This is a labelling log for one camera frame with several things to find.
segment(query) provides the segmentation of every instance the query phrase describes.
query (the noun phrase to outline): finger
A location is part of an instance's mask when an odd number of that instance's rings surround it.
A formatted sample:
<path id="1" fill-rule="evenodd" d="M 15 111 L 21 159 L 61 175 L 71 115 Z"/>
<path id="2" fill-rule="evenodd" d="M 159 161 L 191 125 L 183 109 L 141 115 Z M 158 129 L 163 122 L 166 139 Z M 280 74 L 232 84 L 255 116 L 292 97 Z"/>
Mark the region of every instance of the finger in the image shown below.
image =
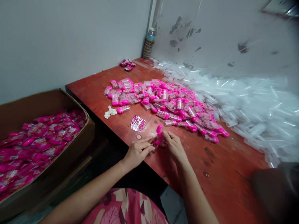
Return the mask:
<path id="1" fill-rule="evenodd" d="M 162 134 L 163 134 L 163 136 L 164 136 L 164 138 L 166 139 L 167 142 L 171 141 L 171 137 L 169 136 L 167 131 L 163 131 Z"/>
<path id="2" fill-rule="evenodd" d="M 172 132 L 168 132 L 169 136 L 174 139 L 174 138 L 178 138 L 178 136 L 176 136 L 175 134 L 173 134 Z"/>
<path id="3" fill-rule="evenodd" d="M 142 143 L 142 142 L 148 142 L 148 141 L 150 141 L 150 140 L 152 140 L 152 136 L 150 136 L 150 137 L 147 137 L 147 138 L 144 138 L 144 139 L 140 139 L 140 140 L 138 140 L 136 143 Z"/>
<path id="4" fill-rule="evenodd" d="M 148 146 L 141 152 L 141 155 L 143 158 L 145 158 L 151 151 L 154 151 L 154 150 L 155 150 L 155 147 Z"/>
<path id="5" fill-rule="evenodd" d="M 148 147 L 148 146 L 151 146 L 151 144 L 148 143 L 148 142 L 142 142 L 142 143 L 138 143 L 138 144 L 136 145 L 136 147 L 137 147 L 138 149 L 144 149 L 144 148 L 146 148 L 146 147 Z"/>

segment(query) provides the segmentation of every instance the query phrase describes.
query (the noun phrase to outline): cardboard box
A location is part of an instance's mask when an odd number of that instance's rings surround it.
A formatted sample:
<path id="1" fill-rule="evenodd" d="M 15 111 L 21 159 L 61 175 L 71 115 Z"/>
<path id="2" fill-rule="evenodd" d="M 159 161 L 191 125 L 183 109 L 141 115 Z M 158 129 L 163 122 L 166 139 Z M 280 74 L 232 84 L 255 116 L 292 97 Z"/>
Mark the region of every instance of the cardboard box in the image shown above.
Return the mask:
<path id="1" fill-rule="evenodd" d="M 29 185 L 17 190 L 0 202 L 0 221 L 28 210 L 41 201 L 44 195 L 59 185 L 70 173 L 70 166 L 78 160 L 94 139 L 95 125 L 85 109 L 62 89 L 34 94 L 0 105 L 0 140 L 11 132 L 21 130 L 23 123 L 41 116 L 56 115 L 61 109 L 82 109 L 86 124 L 56 160 Z"/>

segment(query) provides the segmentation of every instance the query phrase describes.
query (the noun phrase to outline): woven basket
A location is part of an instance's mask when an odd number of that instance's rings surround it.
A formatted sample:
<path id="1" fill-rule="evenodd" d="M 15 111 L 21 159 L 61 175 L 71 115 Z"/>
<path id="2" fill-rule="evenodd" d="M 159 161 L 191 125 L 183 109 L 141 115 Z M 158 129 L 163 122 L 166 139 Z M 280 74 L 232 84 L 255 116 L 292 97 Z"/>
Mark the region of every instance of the woven basket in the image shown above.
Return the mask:
<path id="1" fill-rule="evenodd" d="M 145 59 L 150 58 L 150 53 L 152 52 L 152 47 L 153 47 L 154 43 L 155 43 L 155 41 L 148 41 L 147 39 L 145 40 L 143 55 L 142 55 L 143 58 L 145 58 Z"/>

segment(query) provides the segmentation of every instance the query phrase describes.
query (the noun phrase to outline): pink patterned clothing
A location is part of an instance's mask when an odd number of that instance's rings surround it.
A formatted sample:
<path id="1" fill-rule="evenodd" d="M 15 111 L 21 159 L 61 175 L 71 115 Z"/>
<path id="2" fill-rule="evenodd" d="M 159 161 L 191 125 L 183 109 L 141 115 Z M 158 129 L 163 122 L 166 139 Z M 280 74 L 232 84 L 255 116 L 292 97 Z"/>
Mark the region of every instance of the pink patterned clothing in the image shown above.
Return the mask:
<path id="1" fill-rule="evenodd" d="M 127 188 L 111 189 L 83 224 L 168 224 L 160 209 L 144 194 Z"/>

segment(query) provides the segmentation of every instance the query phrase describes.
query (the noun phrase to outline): pile of pink bottles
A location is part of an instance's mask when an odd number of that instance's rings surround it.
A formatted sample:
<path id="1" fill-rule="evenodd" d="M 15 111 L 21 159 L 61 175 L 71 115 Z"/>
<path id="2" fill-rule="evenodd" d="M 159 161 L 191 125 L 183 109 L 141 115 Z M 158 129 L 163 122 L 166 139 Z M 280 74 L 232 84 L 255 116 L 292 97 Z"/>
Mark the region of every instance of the pile of pink bottles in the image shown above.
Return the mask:
<path id="1" fill-rule="evenodd" d="M 85 123 L 84 111 L 74 109 L 38 117 L 32 123 L 23 124 L 21 131 L 8 134 L 0 142 L 0 201 L 29 184 L 48 167 Z"/>
<path id="2" fill-rule="evenodd" d="M 196 99 L 195 93 L 181 85 L 165 83 L 158 79 L 134 83 L 129 78 L 112 80 L 104 95 L 112 99 L 112 105 L 119 114 L 129 110 L 129 104 L 141 103 L 164 120 L 165 126 L 187 127 L 191 132 L 199 131 L 204 139 L 218 142 L 218 135 L 228 137 L 229 133 L 214 120 L 215 108 Z"/>

